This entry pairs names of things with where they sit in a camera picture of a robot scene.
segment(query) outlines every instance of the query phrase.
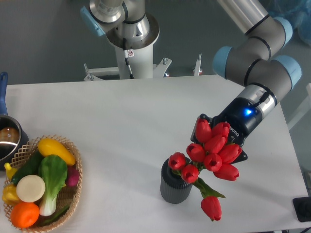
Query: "gray vase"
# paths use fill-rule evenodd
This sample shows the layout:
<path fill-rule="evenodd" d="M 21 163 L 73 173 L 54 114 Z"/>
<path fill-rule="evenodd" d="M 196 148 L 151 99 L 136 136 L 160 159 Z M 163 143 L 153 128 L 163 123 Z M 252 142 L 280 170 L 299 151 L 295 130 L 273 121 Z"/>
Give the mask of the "gray vase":
<path fill-rule="evenodd" d="M 192 184 L 185 182 L 180 176 L 172 173 L 167 159 L 161 169 L 161 195 L 165 201 L 172 204 L 182 203 L 192 188 Z"/>

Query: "white radish slice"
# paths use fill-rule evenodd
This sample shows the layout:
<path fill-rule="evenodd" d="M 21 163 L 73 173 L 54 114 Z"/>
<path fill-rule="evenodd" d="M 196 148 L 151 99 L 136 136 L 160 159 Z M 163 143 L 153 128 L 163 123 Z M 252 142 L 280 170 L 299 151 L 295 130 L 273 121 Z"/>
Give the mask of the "white radish slice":
<path fill-rule="evenodd" d="M 45 184 L 41 177 L 29 175 L 23 177 L 16 186 L 16 194 L 24 202 L 39 200 L 45 191 Z"/>

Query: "pot handle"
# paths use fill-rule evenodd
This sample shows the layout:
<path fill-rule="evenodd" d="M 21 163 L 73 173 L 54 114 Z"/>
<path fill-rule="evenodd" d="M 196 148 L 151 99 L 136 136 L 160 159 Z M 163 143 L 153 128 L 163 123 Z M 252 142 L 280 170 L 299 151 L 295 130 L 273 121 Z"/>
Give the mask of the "pot handle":
<path fill-rule="evenodd" d="M 5 104 L 6 86 L 8 85 L 8 73 L 0 74 L 0 114 L 8 115 L 8 110 Z"/>

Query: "yellow squash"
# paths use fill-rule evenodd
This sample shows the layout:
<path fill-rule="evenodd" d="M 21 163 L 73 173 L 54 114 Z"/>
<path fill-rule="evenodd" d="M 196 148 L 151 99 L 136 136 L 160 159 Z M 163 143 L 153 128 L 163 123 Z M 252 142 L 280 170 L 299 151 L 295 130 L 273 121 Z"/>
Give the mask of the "yellow squash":
<path fill-rule="evenodd" d="M 17 172 L 17 169 L 11 167 L 9 163 L 5 163 L 4 168 L 5 168 L 6 176 L 9 178 L 9 180 L 11 180 L 12 176 L 14 176 L 14 174 Z"/>
<path fill-rule="evenodd" d="M 44 157 L 52 154 L 58 155 L 66 162 L 68 166 L 72 166 L 76 162 L 75 157 L 70 153 L 69 150 L 66 149 L 66 147 L 64 147 L 63 144 L 51 138 L 41 139 L 38 143 L 38 150 Z"/>

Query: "wicker basket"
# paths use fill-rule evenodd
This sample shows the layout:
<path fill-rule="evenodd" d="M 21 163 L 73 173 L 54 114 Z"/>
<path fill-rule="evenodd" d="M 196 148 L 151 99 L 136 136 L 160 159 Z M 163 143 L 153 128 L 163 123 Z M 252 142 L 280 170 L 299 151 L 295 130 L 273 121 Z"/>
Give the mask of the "wicker basket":
<path fill-rule="evenodd" d="M 66 205 L 69 205 L 69 209 L 67 212 L 56 222 L 51 223 L 50 225 L 44 227 L 30 227 L 30 228 L 17 228 L 21 230 L 23 233 L 45 233 L 48 231 L 53 230 L 54 228 L 63 225 L 65 221 L 72 215 L 74 212 L 78 202 L 79 197 L 81 194 L 81 187 L 82 187 L 82 163 L 80 158 L 80 153 L 75 147 L 75 145 L 70 142 L 68 139 L 61 137 L 61 136 L 43 136 L 38 137 L 37 139 L 31 140 L 27 142 L 26 145 L 23 145 L 22 148 L 18 150 L 18 152 L 14 155 L 12 159 L 11 166 L 15 168 L 20 168 L 29 158 L 30 155 L 33 154 L 34 151 L 37 150 L 37 144 L 42 138 L 52 138 L 59 142 L 61 142 L 76 158 L 75 168 L 79 171 L 80 178 L 77 186 L 75 187 L 64 187 L 57 195 L 56 201 L 56 212 L 64 208 Z M 5 185 L 10 184 L 9 179 L 7 178 L 5 181 Z M 10 220 L 11 211 L 13 206 L 7 205 L 6 203 L 3 205 L 5 216 Z"/>

